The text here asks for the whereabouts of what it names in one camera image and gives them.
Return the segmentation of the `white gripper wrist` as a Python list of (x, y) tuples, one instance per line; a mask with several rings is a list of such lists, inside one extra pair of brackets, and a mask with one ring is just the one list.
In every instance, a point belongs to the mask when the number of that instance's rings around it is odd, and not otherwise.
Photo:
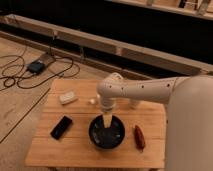
[(101, 98), (100, 99), (100, 108), (104, 113), (102, 116), (103, 123), (105, 128), (109, 128), (112, 122), (112, 115), (110, 114), (114, 109), (116, 102), (113, 98)]

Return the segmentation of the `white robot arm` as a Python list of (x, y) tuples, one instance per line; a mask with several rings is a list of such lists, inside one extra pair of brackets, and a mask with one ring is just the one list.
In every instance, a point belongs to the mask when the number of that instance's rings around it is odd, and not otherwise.
[(97, 85), (103, 112), (117, 98), (166, 106), (165, 171), (213, 171), (213, 76), (125, 81), (112, 73)]

